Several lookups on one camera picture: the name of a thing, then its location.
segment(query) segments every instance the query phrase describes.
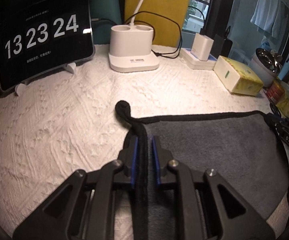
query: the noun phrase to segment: yellow tissue package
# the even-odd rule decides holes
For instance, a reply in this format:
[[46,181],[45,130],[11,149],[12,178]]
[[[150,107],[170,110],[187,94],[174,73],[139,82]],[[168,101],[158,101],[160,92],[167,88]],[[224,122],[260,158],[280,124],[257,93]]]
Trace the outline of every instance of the yellow tissue package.
[[247,65],[223,56],[213,70],[230,93],[256,96],[264,85]]

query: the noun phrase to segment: white charging base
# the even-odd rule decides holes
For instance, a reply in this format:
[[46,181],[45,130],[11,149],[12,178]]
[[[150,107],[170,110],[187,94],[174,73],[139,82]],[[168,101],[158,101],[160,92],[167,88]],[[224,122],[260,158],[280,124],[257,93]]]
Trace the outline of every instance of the white charging base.
[[159,67],[159,59],[153,52],[145,56],[115,57],[109,54],[110,66],[121,73],[150,71]]
[[180,50],[180,57],[185,61],[189,68],[196,70],[213,70],[215,63],[217,62],[217,59],[212,55],[209,55],[207,61],[199,60],[191,53],[191,49],[184,48]]

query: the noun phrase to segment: white power adapter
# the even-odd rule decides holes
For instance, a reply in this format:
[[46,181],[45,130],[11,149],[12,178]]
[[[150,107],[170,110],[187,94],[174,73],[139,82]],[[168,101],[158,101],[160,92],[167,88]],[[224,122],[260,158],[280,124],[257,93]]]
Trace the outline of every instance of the white power adapter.
[[201,61],[207,61],[213,46],[214,40],[208,36],[196,33],[191,53]]

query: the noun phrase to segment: clock display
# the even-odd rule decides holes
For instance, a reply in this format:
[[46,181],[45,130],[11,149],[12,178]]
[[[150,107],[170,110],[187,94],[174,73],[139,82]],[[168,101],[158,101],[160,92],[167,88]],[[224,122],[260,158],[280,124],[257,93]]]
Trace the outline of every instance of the clock display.
[[88,0],[36,3],[0,24],[1,90],[93,55]]

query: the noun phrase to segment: white textured bed sheet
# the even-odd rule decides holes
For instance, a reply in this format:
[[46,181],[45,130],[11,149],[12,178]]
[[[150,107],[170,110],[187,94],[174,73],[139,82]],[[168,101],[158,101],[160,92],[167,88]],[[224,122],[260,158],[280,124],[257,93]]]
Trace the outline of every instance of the white textured bed sheet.
[[[263,92],[231,95],[213,71],[191,70],[179,58],[161,58],[155,71],[114,72],[108,48],[96,46],[75,75],[62,71],[30,83],[20,97],[0,98],[0,225],[9,235],[74,170],[117,157],[128,131],[115,115],[120,100],[134,117],[270,111]],[[126,194],[115,229],[115,239],[132,239]]]

